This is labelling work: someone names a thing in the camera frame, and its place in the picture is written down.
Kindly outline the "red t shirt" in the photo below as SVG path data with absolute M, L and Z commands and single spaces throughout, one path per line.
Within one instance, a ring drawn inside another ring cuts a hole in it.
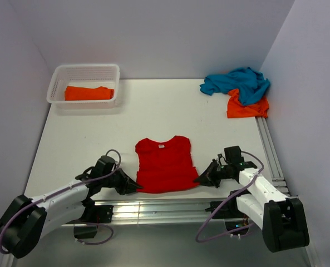
M 199 176 L 191 158 L 191 143 L 185 136 L 174 136 L 165 142 L 149 138 L 135 145 L 139 158 L 136 182 L 137 192 L 163 194 L 185 191 L 199 186 Z

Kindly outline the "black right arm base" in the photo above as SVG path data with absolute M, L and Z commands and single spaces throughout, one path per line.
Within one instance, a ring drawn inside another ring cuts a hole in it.
M 214 210 L 221 204 L 221 201 L 212 201 L 209 207 L 205 209 L 206 212 L 214 212 Z M 223 205 L 220 210 L 213 216 L 214 220 L 224 220 L 227 231 L 234 230 L 249 225 L 249 219 L 246 214 L 240 212 L 233 200 Z M 233 235 L 245 235 L 249 228 L 233 232 Z

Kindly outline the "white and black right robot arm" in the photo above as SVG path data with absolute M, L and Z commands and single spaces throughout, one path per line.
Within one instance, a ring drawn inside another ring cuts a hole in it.
M 209 221 L 227 204 L 228 212 L 246 215 L 262 231 L 269 251 L 306 247 L 310 243 L 304 207 L 299 198 L 290 198 L 276 189 L 263 175 L 263 168 L 251 161 L 221 165 L 212 161 L 196 179 L 201 185 L 218 187 L 221 180 L 235 179 L 242 188 L 233 192 L 209 215 L 195 236 L 203 242 L 201 232 Z

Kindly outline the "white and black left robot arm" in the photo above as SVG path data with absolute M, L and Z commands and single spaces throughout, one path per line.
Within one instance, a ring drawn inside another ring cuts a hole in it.
M 92 196 L 102 188 L 114 188 L 120 195 L 133 194 L 141 185 L 122 169 L 96 176 L 89 167 L 68 185 L 51 193 L 28 198 L 17 196 L 0 218 L 0 252 L 22 258 L 39 240 L 72 221 L 97 226 Z

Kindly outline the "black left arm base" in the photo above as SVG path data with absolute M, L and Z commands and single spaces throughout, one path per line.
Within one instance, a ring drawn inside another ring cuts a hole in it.
M 75 224 L 81 223 L 110 223 L 112 221 L 113 206 L 112 205 L 96 205 L 85 208 L 82 216 L 72 221 Z M 90 226 L 74 226 L 73 235 L 77 239 L 93 239 L 100 227 L 97 225 Z

